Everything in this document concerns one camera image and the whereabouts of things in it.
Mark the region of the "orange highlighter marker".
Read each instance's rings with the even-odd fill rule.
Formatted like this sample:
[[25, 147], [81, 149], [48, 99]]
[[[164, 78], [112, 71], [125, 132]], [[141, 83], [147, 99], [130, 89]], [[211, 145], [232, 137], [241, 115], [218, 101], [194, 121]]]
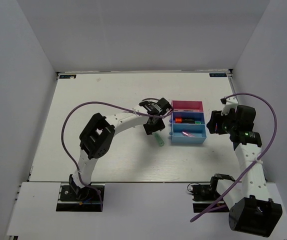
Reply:
[[190, 118], [175, 118], [175, 123], [176, 124], [195, 124], [195, 120], [194, 119], [190, 119]]

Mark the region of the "green correction tape case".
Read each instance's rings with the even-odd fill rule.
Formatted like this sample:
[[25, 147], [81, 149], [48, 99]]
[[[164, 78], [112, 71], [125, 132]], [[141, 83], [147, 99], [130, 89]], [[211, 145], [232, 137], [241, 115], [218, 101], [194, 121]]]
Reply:
[[163, 147], [165, 145], [165, 142], [163, 141], [162, 137], [158, 133], [155, 132], [154, 137], [160, 147]]

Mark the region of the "pink correction tape case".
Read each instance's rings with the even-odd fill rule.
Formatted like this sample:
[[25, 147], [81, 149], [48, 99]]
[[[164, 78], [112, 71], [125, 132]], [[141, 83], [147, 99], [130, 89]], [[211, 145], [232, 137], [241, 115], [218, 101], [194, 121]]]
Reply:
[[186, 132], [186, 131], [182, 131], [181, 134], [185, 137], [189, 137], [189, 138], [194, 138], [195, 136], [190, 133], [190, 132]]

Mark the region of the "green capped black pen refill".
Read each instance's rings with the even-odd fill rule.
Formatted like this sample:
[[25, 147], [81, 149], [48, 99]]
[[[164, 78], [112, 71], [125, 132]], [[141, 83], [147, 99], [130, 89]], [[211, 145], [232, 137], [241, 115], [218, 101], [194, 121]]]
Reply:
[[195, 110], [193, 109], [176, 109], [175, 111], [176, 112], [188, 112], [188, 113], [195, 112]]

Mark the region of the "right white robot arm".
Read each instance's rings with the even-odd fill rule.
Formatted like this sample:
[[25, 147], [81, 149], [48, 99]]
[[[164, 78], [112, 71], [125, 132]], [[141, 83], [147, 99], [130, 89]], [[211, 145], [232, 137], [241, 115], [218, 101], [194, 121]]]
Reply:
[[234, 183], [230, 176], [217, 175], [209, 193], [226, 203], [231, 230], [268, 238], [283, 210], [267, 189], [263, 165], [258, 159], [262, 153], [261, 136], [253, 131], [255, 117], [256, 110], [245, 105], [230, 108], [227, 113], [212, 111], [206, 126], [211, 134], [229, 135], [241, 171], [241, 190], [230, 187]]

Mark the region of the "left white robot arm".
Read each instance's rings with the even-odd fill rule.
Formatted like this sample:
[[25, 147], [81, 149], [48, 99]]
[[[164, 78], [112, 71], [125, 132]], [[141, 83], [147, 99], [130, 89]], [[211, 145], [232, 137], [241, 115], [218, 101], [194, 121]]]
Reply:
[[91, 186], [92, 174], [97, 161], [108, 152], [117, 134], [136, 126], [143, 126], [147, 135], [162, 131], [165, 128], [163, 118], [173, 111], [172, 105], [165, 98], [156, 102], [147, 98], [132, 109], [105, 102], [93, 103], [116, 108], [121, 112], [110, 116], [94, 114], [79, 135], [80, 156], [78, 161], [73, 161], [76, 170], [69, 176], [71, 192], [79, 200], [85, 199], [89, 191], [98, 192]]

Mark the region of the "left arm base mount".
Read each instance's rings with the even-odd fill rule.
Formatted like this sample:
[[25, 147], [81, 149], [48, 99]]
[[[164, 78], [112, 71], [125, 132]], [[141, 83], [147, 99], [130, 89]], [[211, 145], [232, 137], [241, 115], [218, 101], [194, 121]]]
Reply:
[[85, 187], [77, 196], [71, 186], [61, 185], [56, 204], [57, 212], [101, 212], [100, 198], [93, 189]]

